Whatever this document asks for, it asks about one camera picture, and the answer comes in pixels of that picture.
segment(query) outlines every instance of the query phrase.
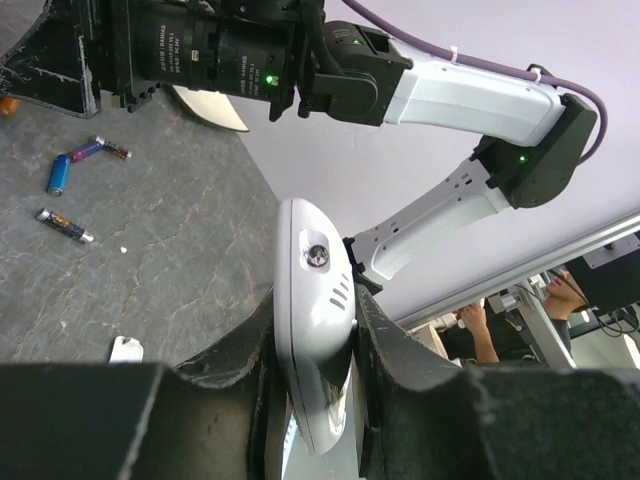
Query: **person's hand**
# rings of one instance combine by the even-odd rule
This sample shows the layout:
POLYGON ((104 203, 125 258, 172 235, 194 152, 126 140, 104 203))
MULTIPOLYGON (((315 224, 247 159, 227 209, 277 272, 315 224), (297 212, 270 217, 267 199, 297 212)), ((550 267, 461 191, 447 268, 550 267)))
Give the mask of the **person's hand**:
POLYGON ((472 303, 460 309, 460 319, 464 322, 465 327, 476 335, 487 329, 487 312, 479 303, 472 303))

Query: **cable tie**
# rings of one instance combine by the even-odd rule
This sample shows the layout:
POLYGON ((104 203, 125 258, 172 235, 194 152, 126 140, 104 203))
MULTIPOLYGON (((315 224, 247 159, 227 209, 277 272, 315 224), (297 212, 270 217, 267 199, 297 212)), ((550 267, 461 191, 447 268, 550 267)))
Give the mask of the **cable tie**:
POLYGON ((458 60, 458 47, 451 45, 451 53, 453 53, 453 55, 451 55, 451 63, 455 65, 456 60, 458 60))
POLYGON ((542 72, 540 72, 539 68, 532 68, 531 73, 536 74, 536 79, 533 81, 536 85, 540 85, 540 80, 542 80, 542 72))

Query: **white wall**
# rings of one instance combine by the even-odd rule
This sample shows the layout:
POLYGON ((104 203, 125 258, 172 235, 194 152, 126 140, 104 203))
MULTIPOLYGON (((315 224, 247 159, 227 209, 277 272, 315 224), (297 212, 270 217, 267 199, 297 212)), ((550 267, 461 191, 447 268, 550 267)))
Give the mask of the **white wall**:
MULTIPOLYGON (((362 0, 411 33, 441 46, 555 75, 599 93, 610 112, 605 144, 555 201, 506 212, 468 228, 406 267, 378 297, 401 316, 472 286, 551 247, 640 210, 640 3, 501 0, 362 0)), ((329 19, 363 23, 338 0, 329 19)), ((239 99, 242 135, 279 198, 316 203, 341 233, 367 229, 440 182, 479 137, 427 126, 371 128, 296 108, 275 124, 267 105, 239 99)))
POLYGON ((640 368, 638 346, 630 336, 612 338, 601 330, 571 340, 571 356, 578 368, 640 368))

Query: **robotic arm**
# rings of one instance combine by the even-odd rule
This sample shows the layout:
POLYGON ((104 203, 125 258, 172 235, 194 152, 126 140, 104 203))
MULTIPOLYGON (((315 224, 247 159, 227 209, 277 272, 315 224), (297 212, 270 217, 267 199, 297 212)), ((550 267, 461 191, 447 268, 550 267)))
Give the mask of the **robotic arm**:
POLYGON ((537 80, 545 82, 453 55, 439 58, 347 22, 324 23, 322 0, 49 0, 0 59, 0 95, 91 117, 100 111, 100 90, 133 112, 166 83, 267 101, 276 121, 297 90, 302 118, 322 112, 364 125, 421 123, 484 135, 440 185, 347 240, 352 263, 377 290, 447 234, 555 198, 596 122, 595 112, 575 95, 560 95, 552 85, 562 81, 540 67, 530 70, 542 71, 537 80), (56 49, 48 48, 53 36, 56 49))

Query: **battery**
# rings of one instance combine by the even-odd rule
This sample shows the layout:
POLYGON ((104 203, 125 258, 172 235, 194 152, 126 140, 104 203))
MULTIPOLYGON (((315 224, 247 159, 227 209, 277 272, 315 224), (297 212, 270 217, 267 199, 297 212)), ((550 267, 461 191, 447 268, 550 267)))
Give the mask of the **battery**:
POLYGON ((62 215, 58 215, 46 208, 43 208, 38 212, 36 220, 40 220, 42 223, 58 230, 67 237, 71 237, 74 240, 79 241, 80 243, 93 242, 93 235, 89 234, 84 228, 79 227, 75 223, 64 218, 62 215))
POLYGON ((0 117, 11 118, 16 114, 20 100, 9 97, 0 97, 0 117))
POLYGON ((71 168, 71 157, 66 154, 58 155, 53 162, 53 168, 51 169, 51 177, 49 178, 49 185, 47 186, 47 192, 54 197, 59 197, 64 192, 64 187, 67 184, 67 177, 69 176, 69 170, 71 168))
POLYGON ((127 160, 128 158, 131 158, 131 152, 128 150, 125 150, 122 147, 117 146, 115 143, 111 143, 111 142, 105 142, 105 144, 102 147, 103 150, 112 153, 113 155, 115 155, 116 157, 122 159, 122 160, 127 160))
POLYGON ((91 140, 81 147, 78 147, 74 150, 71 150, 67 155, 71 157, 71 161, 73 163, 78 163, 84 160, 85 158, 90 157, 94 153, 98 153, 102 151, 102 147, 104 145, 104 138, 99 136, 94 136, 91 140))

